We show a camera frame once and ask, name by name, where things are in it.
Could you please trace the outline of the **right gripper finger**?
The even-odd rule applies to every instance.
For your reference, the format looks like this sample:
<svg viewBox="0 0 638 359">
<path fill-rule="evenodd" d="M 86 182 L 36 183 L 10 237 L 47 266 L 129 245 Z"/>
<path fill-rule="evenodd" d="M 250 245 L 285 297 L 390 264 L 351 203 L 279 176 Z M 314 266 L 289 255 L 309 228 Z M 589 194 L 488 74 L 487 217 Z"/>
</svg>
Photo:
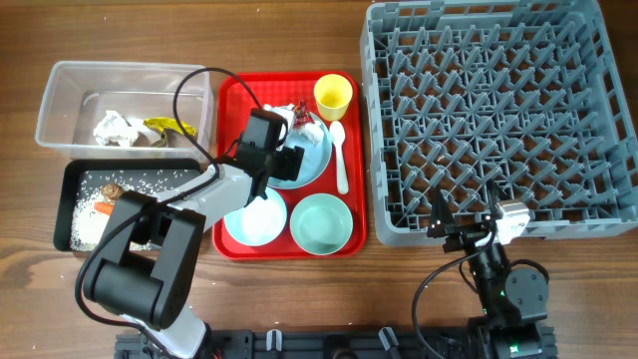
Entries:
<svg viewBox="0 0 638 359">
<path fill-rule="evenodd" d="M 442 191 L 438 187 L 435 187 L 432 190 L 430 203 L 432 205 L 431 220 L 430 220 L 431 226 L 448 225 L 448 224 L 455 223 L 453 214 L 450 211 L 448 203 L 445 197 L 443 196 Z"/>
<path fill-rule="evenodd" d="M 489 179 L 485 185 L 490 217 L 493 219 L 500 219 L 501 214 L 497 208 L 497 204 L 506 200 L 506 194 L 493 179 Z"/>
</svg>

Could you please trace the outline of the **white tissue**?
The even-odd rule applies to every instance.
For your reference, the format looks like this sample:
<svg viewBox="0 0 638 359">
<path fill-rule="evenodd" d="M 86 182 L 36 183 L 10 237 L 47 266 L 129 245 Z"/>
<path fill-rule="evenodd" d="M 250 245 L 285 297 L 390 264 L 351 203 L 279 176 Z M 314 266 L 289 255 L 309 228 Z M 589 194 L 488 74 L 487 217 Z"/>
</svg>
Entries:
<svg viewBox="0 0 638 359">
<path fill-rule="evenodd" d="M 139 139 L 143 126 L 142 119 L 126 119 L 117 111 L 106 110 L 105 116 L 94 128 L 93 135 L 100 146 L 116 144 L 129 148 Z"/>
<path fill-rule="evenodd" d="M 282 130 L 280 139 L 285 139 L 288 135 L 292 134 L 293 132 L 296 132 L 299 135 L 303 136 L 306 140 L 308 140 L 313 146 L 318 146 L 324 139 L 324 132 L 321 128 L 320 121 L 316 120 L 313 117 L 313 114 L 311 112 L 307 110 L 311 114 L 312 118 L 314 119 L 313 124 L 306 124 L 305 126 L 299 129 L 293 128 L 293 120 L 294 120 L 293 108 L 297 104 L 288 104 L 286 106 L 277 106 L 277 107 L 273 107 L 269 104 L 265 104 L 263 106 L 263 109 L 281 116 L 287 122 L 287 128 Z"/>
</svg>

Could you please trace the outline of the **light blue bowl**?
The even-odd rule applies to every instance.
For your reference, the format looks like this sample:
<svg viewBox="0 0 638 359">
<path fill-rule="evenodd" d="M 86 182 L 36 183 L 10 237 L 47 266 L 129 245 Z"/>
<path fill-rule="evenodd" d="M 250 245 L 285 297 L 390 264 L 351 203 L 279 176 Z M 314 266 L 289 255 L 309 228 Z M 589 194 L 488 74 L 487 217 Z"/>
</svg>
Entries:
<svg viewBox="0 0 638 359">
<path fill-rule="evenodd" d="M 223 218 L 230 236 L 243 245 L 256 247 L 272 242 L 283 231 L 287 221 L 287 206 L 281 195 L 271 187 L 266 199 L 257 197 L 248 206 Z"/>
</svg>

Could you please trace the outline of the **teal green bowl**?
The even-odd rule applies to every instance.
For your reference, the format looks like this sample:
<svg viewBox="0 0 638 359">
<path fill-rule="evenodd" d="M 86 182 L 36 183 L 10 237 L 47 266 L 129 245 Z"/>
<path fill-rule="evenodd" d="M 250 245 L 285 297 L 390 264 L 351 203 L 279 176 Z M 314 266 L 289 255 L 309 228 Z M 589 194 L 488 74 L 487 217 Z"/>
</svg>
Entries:
<svg viewBox="0 0 638 359">
<path fill-rule="evenodd" d="M 290 215 L 290 232 L 295 243 L 312 255 L 331 255 L 341 250 L 354 230 L 353 215 L 346 203 L 333 194 L 304 197 Z"/>
</svg>

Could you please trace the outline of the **yellow plastic cup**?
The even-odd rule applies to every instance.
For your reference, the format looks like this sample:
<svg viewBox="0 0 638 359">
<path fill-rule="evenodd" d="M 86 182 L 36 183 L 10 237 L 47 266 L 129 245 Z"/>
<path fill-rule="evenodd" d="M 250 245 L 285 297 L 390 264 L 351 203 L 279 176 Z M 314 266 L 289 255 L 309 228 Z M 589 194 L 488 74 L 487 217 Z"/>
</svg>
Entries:
<svg viewBox="0 0 638 359">
<path fill-rule="evenodd" d="M 340 121 L 346 114 L 354 90 L 349 80 L 338 74 L 319 78 L 313 88 L 313 96 L 321 118 L 328 122 Z"/>
</svg>

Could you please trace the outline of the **yellow wrapper strip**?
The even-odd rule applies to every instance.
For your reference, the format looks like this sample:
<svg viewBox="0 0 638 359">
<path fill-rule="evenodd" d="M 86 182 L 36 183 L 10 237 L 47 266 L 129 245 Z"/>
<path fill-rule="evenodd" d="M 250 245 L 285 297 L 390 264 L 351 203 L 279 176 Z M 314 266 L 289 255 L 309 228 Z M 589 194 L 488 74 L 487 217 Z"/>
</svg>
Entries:
<svg viewBox="0 0 638 359">
<path fill-rule="evenodd" d="M 196 135 L 196 128 L 186 124 L 179 124 L 176 119 L 168 117 L 155 117 L 143 120 L 143 125 L 155 134 L 151 137 L 153 148 L 165 148 L 168 146 L 169 133 L 174 132 L 183 137 Z"/>
</svg>

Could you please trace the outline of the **brown food lump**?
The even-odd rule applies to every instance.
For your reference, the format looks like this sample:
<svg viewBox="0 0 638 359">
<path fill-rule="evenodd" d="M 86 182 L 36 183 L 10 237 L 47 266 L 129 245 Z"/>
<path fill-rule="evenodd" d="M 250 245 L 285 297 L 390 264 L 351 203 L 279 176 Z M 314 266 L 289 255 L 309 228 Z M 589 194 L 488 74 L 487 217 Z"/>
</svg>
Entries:
<svg viewBox="0 0 638 359">
<path fill-rule="evenodd" d="M 102 195 L 109 201 L 118 200 L 124 192 L 124 188 L 114 182 L 105 184 L 101 189 Z"/>
</svg>

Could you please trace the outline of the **orange carrot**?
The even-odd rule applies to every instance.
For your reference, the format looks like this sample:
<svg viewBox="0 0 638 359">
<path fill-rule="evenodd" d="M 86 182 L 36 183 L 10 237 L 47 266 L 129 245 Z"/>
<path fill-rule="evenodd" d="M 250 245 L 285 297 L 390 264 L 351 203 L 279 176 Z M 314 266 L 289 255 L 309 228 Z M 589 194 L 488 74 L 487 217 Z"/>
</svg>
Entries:
<svg viewBox="0 0 638 359">
<path fill-rule="evenodd" d="M 115 205 L 110 202 L 96 202 L 94 204 L 94 209 L 100 213 L 111 215 L 114 211 Z"/>
</svg>

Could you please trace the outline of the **white rice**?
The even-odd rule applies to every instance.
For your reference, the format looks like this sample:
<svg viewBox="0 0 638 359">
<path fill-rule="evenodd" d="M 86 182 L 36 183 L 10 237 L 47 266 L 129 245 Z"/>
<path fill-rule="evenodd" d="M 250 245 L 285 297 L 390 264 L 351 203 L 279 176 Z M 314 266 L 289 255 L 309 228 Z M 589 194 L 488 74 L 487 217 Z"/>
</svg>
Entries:
<svg viewBox="0 0 638 359">
<path fill-rule="evenodd" d="M 80 174 L 71 222 L 71 249 L 91 251 L 98 244 L 109 216 L 96 203 L 114 204 L 104 193 L 108 184 L 146 195 L 171 190 L 200 175 L 198 170 L 94 170 Z"/>
</svg>

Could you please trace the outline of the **red foil wrapper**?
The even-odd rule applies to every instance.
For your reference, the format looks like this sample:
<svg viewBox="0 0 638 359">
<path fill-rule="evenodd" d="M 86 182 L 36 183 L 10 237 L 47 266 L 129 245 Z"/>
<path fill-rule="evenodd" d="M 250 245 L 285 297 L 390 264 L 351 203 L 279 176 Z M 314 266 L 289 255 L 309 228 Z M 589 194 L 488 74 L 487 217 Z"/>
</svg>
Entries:
<svg viewBox="0 0 638 359">
<path fill-rule="evenodd" d="M 311 114 L 307 111 L 306 102 L 304 100 L 300 100 L 298 104 L 293 108 L 294 112 L 294 120 L 293 120 L 293 128 L 299 129 L 306 124 L 313 124 L 314 119 Z"/>
</svg>

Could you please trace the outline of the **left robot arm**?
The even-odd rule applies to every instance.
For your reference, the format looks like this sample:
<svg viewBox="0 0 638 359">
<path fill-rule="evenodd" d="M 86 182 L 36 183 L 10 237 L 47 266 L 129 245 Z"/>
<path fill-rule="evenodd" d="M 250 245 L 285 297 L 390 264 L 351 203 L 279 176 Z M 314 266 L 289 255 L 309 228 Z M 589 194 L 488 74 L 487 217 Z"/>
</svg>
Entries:
<svg viewBox="0 0 638 359">
<path fill-rule="evenodd" d="M 186 301 L 203 234 L 265 197 L 270 179 L 297 179 L 304 151 L 241 142 L 233 156 L 167 192 L 125 192 L 83 263 L 75 299 L 90 319 L 139 331 L 168 358 L 209 358 L 211 329 Z"/>
</svg>

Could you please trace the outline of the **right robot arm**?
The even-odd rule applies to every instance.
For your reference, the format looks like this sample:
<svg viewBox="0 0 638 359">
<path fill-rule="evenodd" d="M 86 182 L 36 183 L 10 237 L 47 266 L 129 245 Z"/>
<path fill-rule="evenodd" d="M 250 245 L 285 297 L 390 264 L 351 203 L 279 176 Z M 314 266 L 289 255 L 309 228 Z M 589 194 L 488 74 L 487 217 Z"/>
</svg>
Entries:
<svg viewBox="0 0 638 359">
<path fill-rule="evenodd" d="M 541 325 L 548 316 L 549 274 L 529 259 L 511 261 L 504 247 L 522 235 L 529 208 L 510 199 L 493 181 L 486 183 L 489 214 L 474 223 L 457 222 L 443 192 L 431 194 L 429 237 L 445 240 L 444 252 L 465 255 L 430 274 L 422 292 L 441 272 L 466 263 L 472 273 L 483 316 L 468 321 L 464 340 L 468 358 L 554 358 L 553 330 Z"/>
</svg>

